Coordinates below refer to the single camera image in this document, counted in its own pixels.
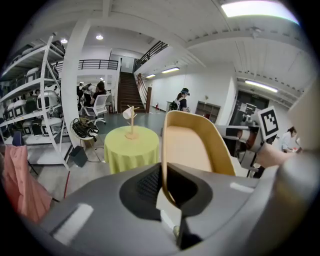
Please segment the white column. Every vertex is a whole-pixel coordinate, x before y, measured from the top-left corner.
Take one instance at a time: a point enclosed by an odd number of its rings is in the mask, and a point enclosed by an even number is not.
[[[77,103],[78,64],[90,26],[90,22],[87,18],[82,18],[77,21],[68,41],[62,66],[62,109],[65,125],[74,148],[80,146],[80,140],[70,131],[70,123],[75,118],[79,118]]]

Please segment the white cup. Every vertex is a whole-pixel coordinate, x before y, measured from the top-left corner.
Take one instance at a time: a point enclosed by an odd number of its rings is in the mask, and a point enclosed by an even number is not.
[[[131,118],[131,107],[127,108],[125,111],[123,111],[122,115],[125,119],[130,119]]]

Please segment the yellow round table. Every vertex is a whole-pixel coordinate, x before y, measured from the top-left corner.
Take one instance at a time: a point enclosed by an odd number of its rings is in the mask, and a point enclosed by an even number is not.
[[[126,138],[130,126],[110,131],[104,139],[104,160],[109,163],[111,174],[136,167],[156,164],[159,161],[159,137],[145,127],[135,126],[137,139]]]

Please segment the pink garment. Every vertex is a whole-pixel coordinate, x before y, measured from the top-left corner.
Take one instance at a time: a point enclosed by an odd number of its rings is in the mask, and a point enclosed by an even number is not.
[[[38,222],[49,210],[52,196],[29,173],[27,146],[5,147],[3,180],[17,213]]]

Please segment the staircase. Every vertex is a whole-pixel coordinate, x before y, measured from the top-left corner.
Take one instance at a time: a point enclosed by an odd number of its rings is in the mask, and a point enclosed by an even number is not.
[[[118,86],[118,113],[122,113],[134,106],[134,112],[145,113],[145,107],[141,101],[135,77],[132,73],[120,72],[120,84]]]

